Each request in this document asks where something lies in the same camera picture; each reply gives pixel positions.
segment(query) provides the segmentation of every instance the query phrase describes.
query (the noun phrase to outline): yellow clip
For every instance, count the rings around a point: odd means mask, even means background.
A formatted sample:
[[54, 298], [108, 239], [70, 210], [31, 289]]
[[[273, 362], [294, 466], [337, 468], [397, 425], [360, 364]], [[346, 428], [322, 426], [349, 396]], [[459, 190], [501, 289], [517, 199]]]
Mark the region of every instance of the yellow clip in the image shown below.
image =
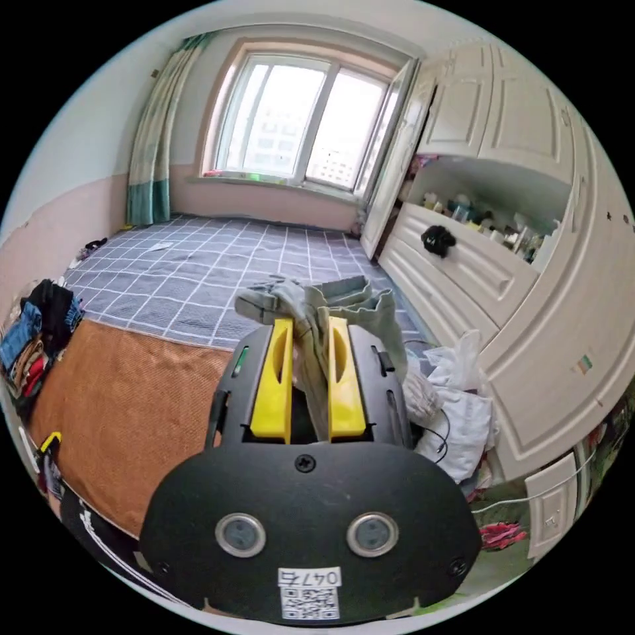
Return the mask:
[[345, 319], [329, 317], [329, 441], [359, 437], [366, 417]]
[[62, 442], [62, 433], [61, 432], [53, 432], [50, 435], [48, 435], [48, 438], [46, 439], [46, 441], [44, 441], [44, 443], [42, 443], [42, 445], [40, 445], [40, 449], [39, 452], [41, 454], [44, 454], [50, 447], [50, 445], [53, 443], [53, 441], [57, 439], [58, 444], [60, 444]]
[[254, 437], [291, 443], [292, 366], [293, 320], [277, 319], [253, 405]]

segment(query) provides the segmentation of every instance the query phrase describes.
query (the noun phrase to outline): window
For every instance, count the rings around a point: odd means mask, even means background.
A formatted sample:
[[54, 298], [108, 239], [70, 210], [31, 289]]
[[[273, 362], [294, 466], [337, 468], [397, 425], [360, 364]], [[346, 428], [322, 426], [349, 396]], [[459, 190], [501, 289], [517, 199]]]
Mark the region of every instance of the window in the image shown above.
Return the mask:
[[388, 78], [358, 67], [250, 53], [226, 103], [213, 168], [363, 197], [396, 99]]

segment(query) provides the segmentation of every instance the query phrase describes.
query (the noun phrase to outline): windowsill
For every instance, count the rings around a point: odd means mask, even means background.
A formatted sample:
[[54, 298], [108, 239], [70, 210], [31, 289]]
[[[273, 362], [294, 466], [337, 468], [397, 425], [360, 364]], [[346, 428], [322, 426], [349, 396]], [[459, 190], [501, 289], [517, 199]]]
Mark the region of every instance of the windowsill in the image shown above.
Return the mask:
[[363, 201], [349, 192], [343, 192], [335, 188], [325, 187], [318, 185], [317, 183], [304, 183], [303, 185], [289, 185], [288, 183], [280, 183], [275, 181], [254, 181], [253, 179], [242, 179], [240, 177], [185, 177], [187, 183], [235, 183], [237, 185], [259, 185], [264, 187], [276, 187], [283, 190], [296, 190], [302, 192], [311, 192], [318, 196], [325, 196], [326, 198], [334, 198], [341, 202], [346, 202], [351, 205], [360, 206]]

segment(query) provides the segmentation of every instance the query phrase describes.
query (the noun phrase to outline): ceiling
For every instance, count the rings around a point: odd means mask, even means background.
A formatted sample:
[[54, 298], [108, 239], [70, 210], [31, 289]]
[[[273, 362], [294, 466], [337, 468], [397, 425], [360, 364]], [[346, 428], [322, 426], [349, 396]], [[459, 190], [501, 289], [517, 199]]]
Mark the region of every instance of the ceiling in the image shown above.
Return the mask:
[[420, 0], [221, 0], [177, 17], [152, 32], [169, 45], [201, 32], [253, 24], [301, 24], [345, 31], [411, 56], [430, 57], [476, 41], [497, 41], [480, 27]]

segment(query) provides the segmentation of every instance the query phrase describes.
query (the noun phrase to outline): cable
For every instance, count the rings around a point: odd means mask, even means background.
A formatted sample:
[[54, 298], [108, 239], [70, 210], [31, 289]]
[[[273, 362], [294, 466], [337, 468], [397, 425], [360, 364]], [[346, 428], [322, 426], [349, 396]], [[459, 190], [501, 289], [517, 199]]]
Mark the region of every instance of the cable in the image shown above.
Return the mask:
[[426, 428], [426, 426], [424, 425], [419, 426], [422, 430], [425, 430], [427, 432], [432, 432], [432, 434], [440, 438], [441, 445], [437, 449], [437, 454], [442, 452], [445, 449], [445, 452], [443, 452], [443, 456], [435, 461], [435, 465], [438, 465], [439, 463], [441, 463], [441, 461], [443, 461], [443, 459], [446, 457], [449, 450], [448, 439], [450, 438], [450, 419], [448, 418], [448, 415], [445, 412], [443, 412], [443, 410], [440, 410], [440, 412], [443, 414], [443, 416], [445, 417], [445, 420], [448, 422], [448, 433], [445, 435], [445, 437], [442, 434], [438, 433], [436, 430], [432, 430], [432, 428]]
[[554, 491], [555, 489], [558, 489], [565, 483], [568, 483], [572, 478], [576, 477], [584, 469], [584, 467], [586, 467], [587, 463], [589, 463], [589, 461], [594, 456], [595, 456], [595, 450], [591, 453], [591, 456], [571, 476], [568, 476], [564, 481], [561, 481], [560, 483], [540, 492], [539, 494], [534, 494], [533, 496], [528, 496], [527, 498], [514, 498], [509, 501], [497, 501], [495, 503], [492, 503], [491, 505], [488, 505], [487, 507], [483, 507], [482, 509], [474, 509], [472, 513], [482, 514], [484, 511], [487, 511], [488, 509], [498, 507], [499, 505], [509, 505], [510, 503], [528, 503], [529, 501], [532, 501], [534, 498], [540, 498], [541, 496], [544, 496], [545, 494], [549, 494], [550, 491]]
[[404, 346], [406, 344], [425, 344], [426, 346], [433, 346], [430, 342], [426, 342], [424, 339], [406, 339], [403, 342]]

